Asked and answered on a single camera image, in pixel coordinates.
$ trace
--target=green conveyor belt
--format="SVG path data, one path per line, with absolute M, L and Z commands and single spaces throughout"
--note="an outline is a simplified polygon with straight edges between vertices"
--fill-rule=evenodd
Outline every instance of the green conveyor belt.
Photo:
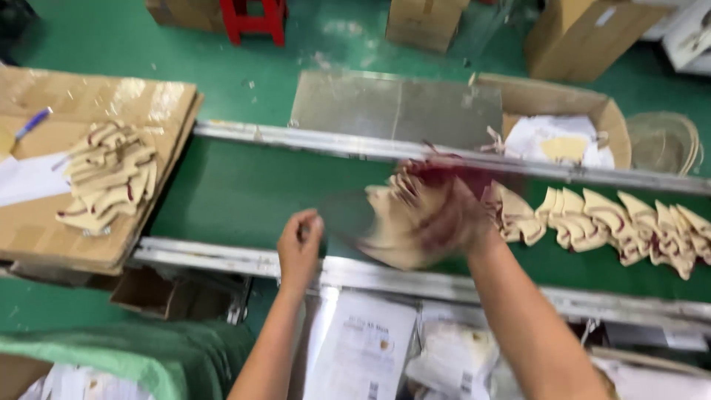
M 340 191 L 383 183 L 392 171 L 385 162 L 344 159 L 309 152 L 261 147 L 200 137 L 192 139 L 170 183 L 149 234 L 227 246 L 275 248 L 284 223 L 295 211 L 317 205 Z M 527 200 L 533 208 L 548 186 L 562 182 L 530 179 Z M 582 185 L 566 185 L 582 193 Z M 616 199 L 616 189 L 585 185 Z M 626 190 L 653 204 L 681 204 L 711 219 L 709 200 L 698 196 Z M 689 281 L 648 259 L 623 267 L 616 251 L 605 246 L 585 253 L 568 253 L 549 230 L 535 246 L 510 245 L 531 278 L 540 285 L 624 295 L 711 302 L 711 267 L 697 265 Z M 328 239 L 330 256 L 363 258 L 335 238 Z M 465 274 L 463 260 L 448 260 L 433 268 Z

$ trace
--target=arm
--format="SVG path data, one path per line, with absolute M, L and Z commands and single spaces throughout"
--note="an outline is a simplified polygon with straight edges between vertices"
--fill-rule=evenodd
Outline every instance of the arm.
M 302 241 L 297 234 L 300 226 L 308 228 Z M 316 210 L 294 214 L 284 227 L 277 244 L 282 284 L 228 400 L 282 400 L 287 397 L 296 316 L 316 272 L 323 230 L 324 223 Z
M 608 399 L 587 354 L 495 229 L 469 246 L 469 270 L 502 353 L 529 400 Z

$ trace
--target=green epoxy floor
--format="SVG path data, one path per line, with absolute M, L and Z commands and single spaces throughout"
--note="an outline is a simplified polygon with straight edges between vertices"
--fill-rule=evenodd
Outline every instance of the green epoxy floor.
M 480 39 L 491 12 L 475 5 L 467 11 L 454 45 L 441 56 L 385 41 L 390 3 L 382 0 L 290 1 L 286 48 L 274 47 L 268 38 L 244 38 L 243 45 L 235 48 L 224 36 L 160 27 L 140 1 L 31 3 L 43 20 L 14 51 L 21 65 L 196 83 L 206 96 L 202 119 L 286 125 L 302 69 L 371 70 L 461 82 L 475 70 L 525 76 L 521 43 L 528 24 L 518 19 L 517 26 L 499 29 L 482 53 Z M 463 66 L 465 57 L 471 61 L 470 68 Z M 632 48 L 585 87 L 614 97 L 626 115 L 658 110 L 686 114 L 699 127 L 702 142 L 710 142 L 711 84 L 667 73 L 650 46 Z M 270 157 L 279 157 L 286 166 L 289 160 L 299 163 L 299 171 L 319 170 L 313 157 L 193 139 L 150 233 L 273 248 L 286 217 L 313 206 L 310 202 L 318 193 L 294 188 L 294 195 L 285 199 L 273 184 L 245 175 L 246 168 L 258 168 L 262 174 L 280 174 L 289 181 L 289 171 L 266 163 Z M 390 168 L 369 164 L 362 167 L 364 174 L 339 176 L 338 171 L 347 169 L 349 162 L 358 162 L 333 162 L 342 164 L 329 172 L 340 186 L 329 189 L 377 183 Z M 711 175 L 708 164 L 700 171 Z M 296 178 L 291 180 L 293 185 L 299 181 Z M 231 188 L 245 182 L 259 191 Z M 264 212 L 270 204 L 274 212 Z M 274 283 L 258 282 L 255 293 L 249 323 L 258 330 Z M 69 327 L 128 317 L 133 316 L 107 304 L 105 293 L 0 280 L 0 330 Z

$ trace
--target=person's left hand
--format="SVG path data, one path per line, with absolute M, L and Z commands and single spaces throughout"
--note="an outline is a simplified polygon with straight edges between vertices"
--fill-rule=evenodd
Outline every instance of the person's left hand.
M 315 209 L 294 214 L 277 243 L 282 269 L 280 292 L 302 297 L 316 272 L 324 221 Z

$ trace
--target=qr code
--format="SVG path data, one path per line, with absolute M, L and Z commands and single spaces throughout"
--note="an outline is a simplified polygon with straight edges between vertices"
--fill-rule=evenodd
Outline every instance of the qr code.
M 378 383 L 371 382 L 368 388 L 368 400 L 378 400 Z
M 474 377 L 467 371 L 464 371 L 461 375 L 461 385 L 459 386 L 459 389 L 466 394 L 471 394 L 471 381 L 473 380 Z

